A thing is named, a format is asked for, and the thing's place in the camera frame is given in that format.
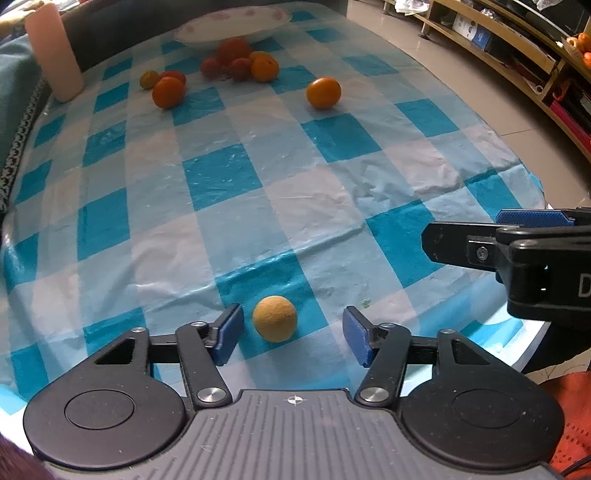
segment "blue gripper pad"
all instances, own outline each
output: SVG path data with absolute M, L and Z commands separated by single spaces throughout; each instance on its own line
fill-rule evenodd
M 213 363 L 225 365 L 244 331 L 244 312 L 242 307 L 235 309 L 217 332 L 217 345 L 210 350 Z
M 527 228 L 574 225 L 574 221 L 560 210 L 501 210 L 496 216 L 495 222 L 504 225 L 521 225 Z
M 369 368 L 375 356 L 369 347 L 369 335 L 348 309 L 343 311 L 343 334 L 359 364 Z

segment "black patterned trim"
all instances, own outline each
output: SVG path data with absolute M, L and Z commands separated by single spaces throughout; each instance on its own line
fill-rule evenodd
M 37 113 L 37 108 L 39 106 L 39 100 L 41 99 L 45 86 L 46 82 L 43 78 L 39 79 L 37 85 L 35 85 L 31 100 L 22 116 L 21 123 L 17 128 L 17 133 L 10 146 L 10 151 L 4 164 L 4 168 L 2 169 L 2 173 L 0 173 L 0 213 L 6 213 L 8 211 L 12 185 L 17 176 L 18 167 L 22 160 L 22 154 L 25 151 L 27 138 L 33 127 L 36 118 L 35 114 Z

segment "tile floor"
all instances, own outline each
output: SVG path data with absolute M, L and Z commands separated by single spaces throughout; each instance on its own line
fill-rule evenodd
M 591 206 L 591 164 L 556 124 L 463 48 L 437 32 L 429 40 L 419 37 L 419 20 L 396 14 L 393 6 L 391 15 L 384 15 L 383 5 L 380 0 L 350 0 L 348 17 L 415 58 L 456 92 L 541 180 L 552 206 Z M 590 358 L 591 350 L 529 377 L 542 382 L 586 370 Z

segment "black cable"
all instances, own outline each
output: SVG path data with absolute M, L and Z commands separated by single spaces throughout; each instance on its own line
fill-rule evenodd
M 564 470 L 562 470 L 560 472 L 560 475 L 562 476 L 567 476 L 570 475 L 571 473 L 573 473 L 575 470 L 578 470 L 579 468 L 581 468 L 583 465 L 586 465 L 587 463 L 591 462 L 591 455 L 587 455 L 584 458 L 581 458 L 581 460 L 576 461 L 575 463 L 573 463 L 571 466 L 565 468 Z

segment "foam ball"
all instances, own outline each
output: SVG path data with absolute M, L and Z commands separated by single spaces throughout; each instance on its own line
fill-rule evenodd
M 256 304 L 252 323 L 267 342 L 285 342 L 297 328 L 296 308 L 284 297 L 266 297 Z

